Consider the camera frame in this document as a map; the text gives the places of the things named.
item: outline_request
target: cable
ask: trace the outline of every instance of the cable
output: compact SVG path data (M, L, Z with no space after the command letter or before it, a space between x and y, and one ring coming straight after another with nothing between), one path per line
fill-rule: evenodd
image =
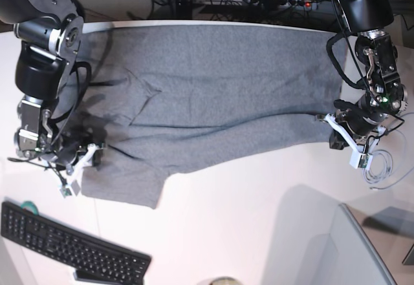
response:
M56 174L56 176L60 179L61 184L63 186L66 186L67 185L66 178L64 178L62 174L55 167L53 167L49 162L48 164L49 164L49 169L51 169L53 173Z
M66 124L69 121L69 119L71 118L71 116L73 115L74 111L76 110L76 106L79 102L81 95L81 91L80 91L80 82L79 82L79 70L78 67L76 67L76 88L77 88L77 97L76 97L76 101L74 103L74 105L72 106L72 109L70 110L70 112L68 113L67 118L65 119L65 121L63 122L63 125L61 126L59 132L57 133L57 135L54 137L54 139L52 140L52 142L50 143L50 146L52 147L60 138L60 136L63 133L63 130L65 130Z
M406 25L406 29L407 29L407 31L410 31L410 30L412 30L413 28L414 28L414 25L411 25L410 27L408 27L408 24L407 24L407 20L406 20L406 18L404 17L404 15L396 15L396 16L401 16L401 18L402 18L402 20L404 20L404 24Z
M119 20L117 20L117 19L115 19L115 18L113 18L111 16L101 14L100 12L96 12L95 10L92 10L92 9L89 9L89 8L85 8L85 11L86 12L89 12L89 15L90 16L102 17L102 18L106 18L106 19L108 19L110 21L119 21Z
M127 16L128 16L128 18L130 18L130 20L145 20L144 18L141 18L141 17L138 17L138 16L136 16L136 15L134 15L132 12L130 12L130 11L127 11Z
M355 63L356 69L358 70L359 75L361 76L362 80L364 81L365 86L367 87L367 90L369 90L369 85L368 85L368 82L364 79L364 78L365 78L365 76L362 74L362 71L361 71L361 69L360 69L360 67L359 67L359 65L358 65L358 62L356 61L356 58L355 58L354 52L353 52L353 50L352 50L351 43L349 42L348 36L347 36L347 34L345 33L345 30L343 29L343 26L342 26L341 21L340 21L340 19L339 19L339 17L340 17L340 16L339 16L338 10L336 9L335 2L334 2L334 0L331 0L331 1L332 1L332 6L334 7L334 11L335 11L335 16L336 16L336 19L338 20L338 24L339 24L339 26L340 26L340 28L341 28L341 31L342 31L342 34L343 34L343 38L345 38L345 40L346 40L346 42L347 42L348 49L349 49L349 51L350 51L350 53L351 53L351 56L352 56L352 59L353 59L353 61L354 61L354 63Z
M50 167L46 167L46 166L44 166L44 165L41 165L41 164L35 164L34 162L31 162L31 161L32 161L32 160L34 160L34 159L31 159L31 160L29 160L29 159L23 160L23 159L18 159L18 158L7 157L7 160L8 160L8 161L10 161L10 162L17 162L17 163L22 163L22 162L24 162L24 163L26 163L26 164L32 164L32 165L35 165L36 167L42 167L42 168L44 168L44 169L50 169Z
M82 102L82 99L85 96L86 90L89 86L97 86L97 85L101 86L101 85L104 85L104 83L105 83L105 82L101 82L101 83L92 83L91 82L91 80L92 80L92 67L88 62L76 62L73 69L72 69L72 71L71 71L71 74L76 72L79 68L83 68L83 69L86 70L86 78L85 78L85 83L84 83L83 89L78 94L78 97L76 99L74 109L77 109L80 102ZM54 119L50 119L50 122L52 122L54 124L57 124L57 123L65 120L65 119L67 119L72 110L73 110L73 106L67 112L62 114L61 116L59 116L57 118L54 118Z
M401 117L406 117L409 115L414 115L414 112L409 112L407 114L402 115ZM390 123L390 127L393 126L394 123L396 123L397 120L393 121L392 123ZM381 172L379 172L378 174L375 174L372 172L371 168L370 170L364 169L363 170L363 177L364 180L370 184L370 185L376 185L380 182L383 182L384 180L386 180L387 178L393 176L396 172L398 172L398 170L402 167L402 165L405 163L406 161L406 154L407 154L407 138L404 135L404 133L402 133L399 130L395 129L395 132L398 132L403 140L404 140L404 150L402 152L402 161L400 163L400 165L396 168L393 169L393 157L392 155L385 150L378 150L378 151L373 151L372 155L374 157L378 157L381 156L382 160L383 160L383 166L382 166L382 170ZM396 185L397 183L401 182L403 179L405 179L405 177L407 177L409 174L411 174L414 171L414 167L412 167L405 175L403 175L401 178L399 178L396 182L392 183L391 185L385 186L385 187L374 187L371 186L370 189L372 190L385 190L385 189L389 189L391 187L393 187L394 185Z
M343 37L346 37L343 33L337 33L334 37L328 39L328 42L326 43L326 51L328 53L329 59L331 59L331 62L338 72L339 76L341 76L342 80L344 80L348 86L354 89L364 89L363 86L358 85L357 83L354 83L351 81L348 76L345 74L345 72L342 70L340 63L336 59L333 51L333 46L335 43L337 43L339 40L341 40Z

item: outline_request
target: black cable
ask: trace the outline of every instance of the black cable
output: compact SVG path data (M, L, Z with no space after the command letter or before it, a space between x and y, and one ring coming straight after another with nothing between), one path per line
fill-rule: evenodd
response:
M60 172L55 167L53 167L49 162L48 164L49 164L49 169L51 169L54 172L54 174L56 174L56 176L60 179L61 184L66 186L67 185L66 178L64 178L62 174L60 174Z
M219 4L219 6L221 6L222 5L222 3L223 3L223 0L220 0L220 4ZM215 17L217 17L217 19L218 20L220 20L220 21L222 21L221 19L220 19L220 17L219 17L219 14L218 13L215 13L211 18L210 18L210 21L211 20L214 20L214 18Z
M44 165L41 165L41 164L35 164L35 163L31 162L31 161L32 161L32 160L34 160L34 159L31 159L31 160L26 159L26 160L24 160L24 159L18 159L18 158L13 158L13 157L7 157L7 160L8 160L8 161L10 161L10 162L17 162L17 163L22 163L22 162L24 162L24 163L27 163L27 164L32 164L32 165L35 165L36 167L42 167L42 168L44 168L44 169L50 169L50 167L46 167L46 166L44 166Z
M411 31L414 28L414 25L411 25L410 27L408 27L407 20L404 17L404 15L397 15L397 16L401 16L402 20L404 20L404 24L406 25L406 30L407 31Z
M127 16L130 18L130 20L145 20L144 18L138 17L134 15L132 12L127 11Z
M52 142L50 143L50 146L52 147L58 140L59 140L59 138L60 138L60 136L62 135L62 133L63 133L63 130L65 130L65 127L66 127L66 124L67 124L67 122L69 121L69 119L71 118L71 116L73 115L73 113L74 113L74 111L76 110L76 106L78 105L78 103L80 102L79 101L79 99L81 98L81 97L83 97L82 95L81 95L81 90L80 90L80 82L79 82L79 70L78 70L78 67L77 66L75 66L76 67L76 89L77 89L77 97L76 97L76 101L75 101L75 103L74 103L74 105L72 106L72 109L69 111L69 113L68 113L68 115L67 115L67 118L65 119L65 121L63 122L63 125L61 126L61 128L60 128L60 130L59 130L59 132L57 133L57 135L54 137L54 139L52 140Z
M100 12L96 12L95 10L92 10L92 9L89 9L89 8L85 8L85 11L86 12L90 12L91 13L91 14L89 14L90 16L94 16L94 17L101 16L101 17L106 18L106 19L108 19L110 21L119 21L119 20L117 20L117 19L115 19L115 18L113 18L111 16L101 14Z
M362 74L362 71L361 71L361 69L360 69L360 67L359 67L359 65L358 65L358 62L356 61L356 58L355 58L354 52L353 52L353 50L352 50L351 43L349 42L348 36L347 36L347 34L345 33L345 30L344 30L344 28L343 28L343 26L342 26L342 24L341 24L341 21L340 21L340 16L339 16L338 10L336 9L335 2L334 2L334 0L331 0L331 1L332 1L332 6L334 7L334 11L335 11L335 16L336 16L336 19L338 20L339 27L340 27L341 32L342 32L342 34L343 34L343 38L345 38L345 40L346 40L346 42L347 42L348 49L349 49L349 51L350 51L350 53L351 53L351 57L352 57L352 59L353 59L353 61L354 61L354 63L355 63L356 69L358 70L358 73L359 73L359 75L361 76L361 79L362 79L362 81L364 82L365 87L367 88L367 90L369 90L369 85L368 85L368 82L365 80L365 76Z
M151 11L149 12L148 16L147 16L147 20L150 20L154 14L155 11L155 3L151 2Z
M89 84L90 87L113 87L114 84L110 81L98 81L96 83L92 82Z
M354 83L348 78L348 76L346 76L345 72L342 70L340 63L338 62L338 60L336 59L334 55L334 52L333 52L334 44L344 37L345 35L342 32L340 32L340 33L337 33L334 37L331 37L330 39L328 39L328 42L326 43L326 51L328 53L329 59L331 60L339 76L341 76L341 78L348 84L348 86L350 86L353 89L364 89L364 86Z
M76 99L76 103L75 106L72 106L67 112L65 112L64 114L62 114L61 116L54 118L54 119L50 119L50 122L57 124L63 120L66 120L69 117L69 114L71 113L71 111L74 109L77 109L79 104L82 102L83 97L85 96L86 90L88 88L88 86L96 84L98 85L99 83L92 83L92 67L88 62L76 62L71 74L74 73L75 71L77 71L79 68L83 68L86 70L86 77L85 77L85 82L83 83L83 89L80 93L78 93L78 97Z

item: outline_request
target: white surface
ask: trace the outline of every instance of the white surface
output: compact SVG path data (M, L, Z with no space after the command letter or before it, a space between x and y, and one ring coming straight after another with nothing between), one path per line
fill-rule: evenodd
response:
M147 21L136 25L147 26ZM347 202L367 215L399 204L414 211L410 203L414 175L389 191L370 191L361 172L348 164L351 150L333 151L327 143L298 145L173 175L156 210L83 196L63 199L52 174L5 160L14 155L12 138L19 125L16 105L22 95L14 85L14 70L20 41L11 33L0 34L0 47L5 121L0 133L0 199L31 200L45 216L151 255L146 285L207 285L221 276L244 285L295 284L309 241L329 230L326 219L333 212L327 206ZM413 98L414 53L399 48L398 54L398 70ZM349 58L345 72L357 78ZM359 98L346 87L343 96ZM411 137L413 126L414 118L408 119L402 132ZM408 159L414 156L414 142L409 144ZM396 163L400 161L398 135L384 138L380 147L391 151ZM403 165L400 174L410 165ZM25 285L73 284L66 266L24 249L25 264L18 260L21 248L6 244Z

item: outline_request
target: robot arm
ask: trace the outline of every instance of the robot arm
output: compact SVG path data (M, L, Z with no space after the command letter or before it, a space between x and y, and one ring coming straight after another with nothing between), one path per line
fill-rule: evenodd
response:
M65 136L57 119L52 119L61 89L80 67L76 55L83 17L76 4L76 0L0 0L0 20L14 24L15 35L22 40L16 85L25 96L17 108L21 119L15 135L17 154L27 160L42 158L69 174L92 143L84 135ZM90 66L83 63L83 67L90 75Z
M358 83L352 83L340 67L335 66L341 77L350 86L365 90L357 103L335 101L336 114L325 121L333 127L330 138L332 149L343 149L351 145L359 155L351 159L355 168L369 168L372 156L370 143L389 133L381 123L391 115L398 118L407 106L407 92L397 72L397 50L384 27L394 20L388 0L332 0L339 17L343 17L343 32L327 44L329 57L334 65L332 46L341 38L354 34L358 36L355 54L365 65L366 75ZM375 138L369 141L371 133Z

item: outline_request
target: gray cloth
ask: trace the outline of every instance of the gray cloth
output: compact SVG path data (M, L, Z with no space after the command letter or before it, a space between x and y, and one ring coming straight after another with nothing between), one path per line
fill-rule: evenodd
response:
M82 193L155 208L171 174L326 142L332 130L312 115L333 112L340 95L331 36L224 25L84 35L79 59L113 86L89 87L74 119L109 145ZM343 64L343 43L336 55Z

